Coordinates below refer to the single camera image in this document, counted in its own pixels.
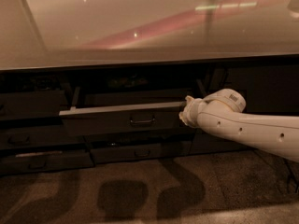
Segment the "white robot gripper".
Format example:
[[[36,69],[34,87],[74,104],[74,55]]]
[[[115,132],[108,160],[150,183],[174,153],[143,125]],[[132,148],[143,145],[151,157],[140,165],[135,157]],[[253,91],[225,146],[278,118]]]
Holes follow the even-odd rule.
[[[186,105],[178,114],[180,120],[189,127],[198,128],[197,117],[206,106],[206,102],[201,98],[193,98],[190,95],[185,97]]]

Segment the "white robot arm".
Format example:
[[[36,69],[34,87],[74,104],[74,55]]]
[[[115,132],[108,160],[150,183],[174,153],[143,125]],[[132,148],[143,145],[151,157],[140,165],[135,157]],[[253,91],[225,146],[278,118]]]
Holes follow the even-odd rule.
[[[210,135],[299,162],[299,118],[245,114],[245,107],[240,93],[222,89],[203,99],[187,96],[179,118]]]

